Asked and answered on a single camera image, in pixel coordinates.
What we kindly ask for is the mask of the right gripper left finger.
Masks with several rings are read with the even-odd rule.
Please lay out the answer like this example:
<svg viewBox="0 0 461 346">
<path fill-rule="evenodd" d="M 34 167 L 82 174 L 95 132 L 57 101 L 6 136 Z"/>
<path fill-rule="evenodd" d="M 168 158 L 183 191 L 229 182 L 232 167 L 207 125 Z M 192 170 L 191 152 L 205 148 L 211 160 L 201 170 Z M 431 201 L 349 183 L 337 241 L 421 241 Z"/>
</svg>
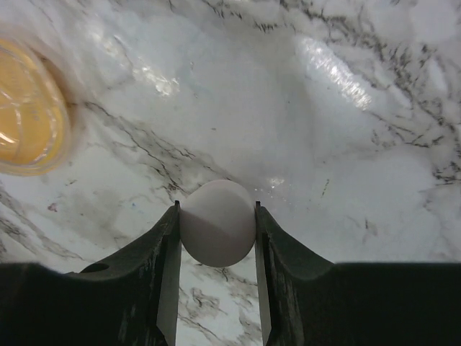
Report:
<svg viewBox="0 0 461 346">
<path fill-rule="evenodd" d="M 1 266 L 3 345 L 174 345 L 181 265 L 179 206 L 81 272 Z"/>
</svg>

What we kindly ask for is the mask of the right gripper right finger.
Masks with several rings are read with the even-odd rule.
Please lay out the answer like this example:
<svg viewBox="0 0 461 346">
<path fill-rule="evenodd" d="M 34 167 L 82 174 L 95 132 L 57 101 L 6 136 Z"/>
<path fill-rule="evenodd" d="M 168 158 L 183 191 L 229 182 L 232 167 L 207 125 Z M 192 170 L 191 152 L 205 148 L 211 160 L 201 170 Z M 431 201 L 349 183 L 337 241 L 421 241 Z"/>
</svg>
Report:
<svg viewBox="0 0 461 346">
<path fill-rule="evenodd" d="M 340 262 L 258 205 L 256 274 L 265 345 L 458 345 L 460 265 Z"/>
</svg>

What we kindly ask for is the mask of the white bottle cap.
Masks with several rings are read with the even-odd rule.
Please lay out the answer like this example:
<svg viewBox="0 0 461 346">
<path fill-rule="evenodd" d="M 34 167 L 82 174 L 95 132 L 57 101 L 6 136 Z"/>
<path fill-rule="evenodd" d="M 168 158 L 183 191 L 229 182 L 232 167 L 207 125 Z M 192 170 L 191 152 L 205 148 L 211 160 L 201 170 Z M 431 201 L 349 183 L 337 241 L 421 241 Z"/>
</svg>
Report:
<svg viewBox="0 0 461 346">
<path fill-rule="evenodd" d="M 180 202 L 180 237 L 184 248 L 208 267 L 240 262 L 256 240 L 255 202 L 241 185 L 208 182 Z"/>
</svg>

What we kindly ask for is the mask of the orange pill dish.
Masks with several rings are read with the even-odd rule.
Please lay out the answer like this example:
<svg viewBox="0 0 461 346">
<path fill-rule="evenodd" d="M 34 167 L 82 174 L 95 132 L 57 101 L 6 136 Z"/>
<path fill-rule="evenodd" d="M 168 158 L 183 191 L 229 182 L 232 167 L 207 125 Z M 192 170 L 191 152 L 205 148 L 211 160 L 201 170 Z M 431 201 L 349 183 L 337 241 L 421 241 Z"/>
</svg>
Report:
<svg viewBox="0 0 461 346">
<path fill-rule="evenodd" d="M 35 176 L 55 169 L 71 147 L 66 101 L 41 59 L 1 33 L 1 173 Z"/>
</svg>

